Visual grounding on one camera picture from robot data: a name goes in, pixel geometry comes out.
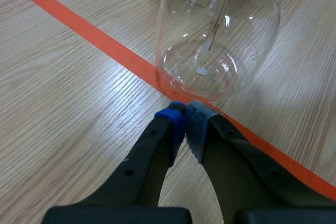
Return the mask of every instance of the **blue gripper pad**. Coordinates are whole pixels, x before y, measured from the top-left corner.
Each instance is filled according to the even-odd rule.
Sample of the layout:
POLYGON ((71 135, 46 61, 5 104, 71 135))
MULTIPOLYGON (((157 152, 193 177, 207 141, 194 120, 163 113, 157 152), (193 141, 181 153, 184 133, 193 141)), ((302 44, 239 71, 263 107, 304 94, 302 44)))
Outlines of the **blue gripper pad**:
POLYGON ((185 111, 185 109, 186 105, 184 103, 172 102, 168 108, 156 112, 154 116, 163 116, 165 118, 169 118, 174 123, 174 139, 172 141, 172 156, 169 167, 174 165, 177 153, 185 136, 187 115, 186 113, 182 112, 185 111))
POLYGON ((192 101, 187 104, 187 143, 199 163, 203 157, 208 120, 217 114, 217 111, 204 103, 192 101))

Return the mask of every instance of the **wood grain surface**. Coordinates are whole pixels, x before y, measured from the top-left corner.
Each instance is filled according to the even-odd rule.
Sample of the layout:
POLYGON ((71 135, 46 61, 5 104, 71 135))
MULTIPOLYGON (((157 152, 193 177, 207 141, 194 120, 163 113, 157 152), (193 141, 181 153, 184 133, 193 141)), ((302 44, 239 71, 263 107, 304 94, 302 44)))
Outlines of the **wood grain surface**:
MULTIPOLYGON (((58 0, 154 63, 160 0, 58 0)), ((336 0, 282 0, 282 28, 253 83, 215 104, 336 185, 336 0)), ((97 189, 168 98, 29 0, 0 0, 0 223, 39 223, 97 189)), ((223 223, 187 146, 160 205, 223 223)))

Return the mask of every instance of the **orange tape line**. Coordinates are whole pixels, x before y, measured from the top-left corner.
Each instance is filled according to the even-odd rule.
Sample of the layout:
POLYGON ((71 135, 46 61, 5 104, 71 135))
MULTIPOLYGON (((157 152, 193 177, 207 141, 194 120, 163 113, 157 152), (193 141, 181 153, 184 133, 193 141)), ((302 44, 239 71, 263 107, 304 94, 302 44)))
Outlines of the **orange tape line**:
MULTIPOLYGON (((158 72, 152 64, 133 53, 128 48, 121 45, 119 42, 108 36, 106 33, 99 30, 94 25, 87 22, 85 19, 62 5, 57 0, 31 0, 42 9, 53 15, 56 19, 75 31, 81 37, 92 43, 105 54, 116 60, 118 63, 126 67, 135 75, 143 79, 152 87, 159 90, 173 101, 182 101, 188 103, 190 100, 177 92, 170 89, 169 85, 161 80, 158 72)), ((255 146, 273 157, 283 167, 295 175, 299 180, 305 183, 310 188, 319 193, 336 200, 336 187, 306 169, 304 166, 297 163, 294 159, 287 156, 274 146, 251 132, 249 129, 242 126, 232 118, 225 115, 241 133, 255 146)))

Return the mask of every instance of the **clear glass bowl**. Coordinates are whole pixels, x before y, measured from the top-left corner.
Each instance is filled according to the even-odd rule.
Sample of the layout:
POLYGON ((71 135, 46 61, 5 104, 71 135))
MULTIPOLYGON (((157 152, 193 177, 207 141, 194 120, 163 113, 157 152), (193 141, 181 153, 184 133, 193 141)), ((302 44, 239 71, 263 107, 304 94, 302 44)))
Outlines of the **clear glass bowl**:
POLYGON ((156 67, 188 97, 225 98, 251 83, 280 19, 281 0, 162 0, 156 67))

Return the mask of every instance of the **screw hole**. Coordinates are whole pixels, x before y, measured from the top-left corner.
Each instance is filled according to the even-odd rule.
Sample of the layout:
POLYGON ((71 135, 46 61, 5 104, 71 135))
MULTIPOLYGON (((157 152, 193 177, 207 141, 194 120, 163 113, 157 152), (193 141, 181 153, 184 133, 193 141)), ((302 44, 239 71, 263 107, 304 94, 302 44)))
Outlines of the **screw hole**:
POLYGON ((280 178, 281 177, 281 173, 277 170, 272 170, 271 171, 271 174, 273 177, 276 177, 276 178, 280 178))
POLYGON ((134 174, 134 171, 133 171, 133 170, 126 170, 126 171, 125 171, 125 175, 126 175, 127 177, 131 177, 133 174, 134 174))

